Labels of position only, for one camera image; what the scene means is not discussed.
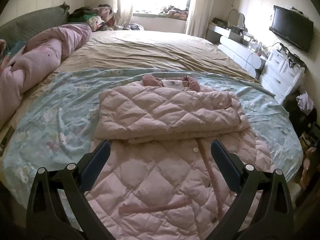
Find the metal screw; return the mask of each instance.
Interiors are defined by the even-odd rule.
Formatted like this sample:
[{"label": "metal screw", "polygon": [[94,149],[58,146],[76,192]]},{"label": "metal screw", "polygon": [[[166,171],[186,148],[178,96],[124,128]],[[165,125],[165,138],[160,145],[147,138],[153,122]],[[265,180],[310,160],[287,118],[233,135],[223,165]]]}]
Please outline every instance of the metal screw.
[{"label": "metal screw", "polygon": [[67,169],[72,171],[75,167],[76,167],[76,165],[74,163],[70,163],[70,164],[68,164]]},{"label": "metal screw", "polygon": [[254,167],[251,165],[251,164],[247,164],[245,166],[245,168],[248,170],[248,171],[253,171],[254,170]]},{"label": "metal screw", "polygon": [[39,173],[39,174],[42,174],[42,173],[44,173],[44,172],[45,172],[45,168],[43,168],[43,167],[38,170],[38,173]]},{"label": "metal screw", "polygon": [[276,174],[282,175],[282,171],[280,169],[276,169]]}]

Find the pile of clothes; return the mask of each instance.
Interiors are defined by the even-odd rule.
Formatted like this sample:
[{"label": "pile of clothes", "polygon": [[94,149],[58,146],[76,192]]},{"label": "pile of clothes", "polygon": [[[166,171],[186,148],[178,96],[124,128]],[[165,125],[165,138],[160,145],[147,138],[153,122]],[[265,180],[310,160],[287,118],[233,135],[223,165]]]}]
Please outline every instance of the pile of clothes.
[{"label": "pile of clothes", "polygon": [[186,7],[185,10],[181,10],[179,8],[175,8],[172,5],[164,6],[161,8],[161,14],[167,14],[172,17],[176,17],[181,20],[186,20],[189,14],[189,8]]},{"label": "pile of clothes", "polygon": [[69,15],[69,22],[86,23],[93,32],[115,29],[115,16],[112,7],[108,4],[100,4],[96,8],[85,6],[76,9]]}]

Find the green cloth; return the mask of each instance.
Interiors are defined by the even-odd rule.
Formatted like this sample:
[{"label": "green cloth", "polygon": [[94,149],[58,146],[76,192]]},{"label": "green cloth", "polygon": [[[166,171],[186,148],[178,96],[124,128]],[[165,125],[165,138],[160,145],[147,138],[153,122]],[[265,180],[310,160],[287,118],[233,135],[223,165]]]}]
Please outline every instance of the green cloth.
[{"label": "green cloth", "polygon": [[92,18],[93,16],[97,16],[96,14],[90,14],[90,15],[83,15],[77,18],[70,18],[70,22],[72,23],[84,23],[87,20],[89,20],[90,18]]}]

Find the white cabinet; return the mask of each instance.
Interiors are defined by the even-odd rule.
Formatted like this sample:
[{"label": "white cabinet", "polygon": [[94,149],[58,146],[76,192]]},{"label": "white cabinet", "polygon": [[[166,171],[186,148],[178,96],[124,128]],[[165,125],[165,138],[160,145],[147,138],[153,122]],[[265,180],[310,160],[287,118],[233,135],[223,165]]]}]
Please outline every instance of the white cabinet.
[{"label": "white cabinet", "polygon": [[305,69],[295,65],[289,67],[288,58],[273,49],[259,78],[261,85],[275,94],[281,105],[287,95],[296,90],[304,81]]}]

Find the window sill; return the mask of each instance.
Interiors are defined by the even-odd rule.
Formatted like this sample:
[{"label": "window sill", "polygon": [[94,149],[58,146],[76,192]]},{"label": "window sill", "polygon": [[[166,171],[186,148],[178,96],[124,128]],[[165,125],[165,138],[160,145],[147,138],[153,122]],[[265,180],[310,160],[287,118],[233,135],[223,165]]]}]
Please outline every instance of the window sill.
[{"label": "window sill", "polygon": [[152,14],[152,13],[134,13],[133,16],[146,17],[146,18],[171,18],[181,21],[186,21],[187,19],[180,19],[178,17],[169,16],[167,14]]}]

